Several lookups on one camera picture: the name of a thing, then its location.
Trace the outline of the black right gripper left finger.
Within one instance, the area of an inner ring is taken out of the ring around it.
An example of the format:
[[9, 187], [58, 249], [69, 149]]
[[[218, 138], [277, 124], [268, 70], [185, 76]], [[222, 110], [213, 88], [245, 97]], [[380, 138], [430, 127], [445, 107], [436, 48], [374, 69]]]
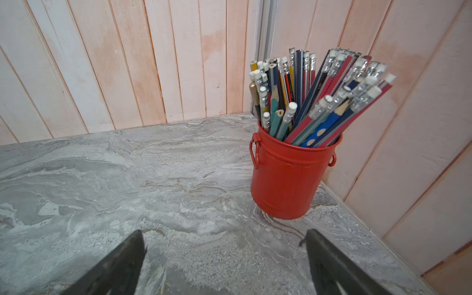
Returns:
[[64, 295], [133, 295], [146, 253], [143, 233], [136, 230], [62, 293]]

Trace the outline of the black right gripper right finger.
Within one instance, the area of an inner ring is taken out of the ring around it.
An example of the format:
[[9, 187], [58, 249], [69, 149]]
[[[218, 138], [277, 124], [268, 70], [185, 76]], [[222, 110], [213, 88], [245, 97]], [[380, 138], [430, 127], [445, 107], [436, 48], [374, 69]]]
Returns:
[[299, 245], [306, 247], [318, 295], [390, 294], [316, 229], [309, 229]]

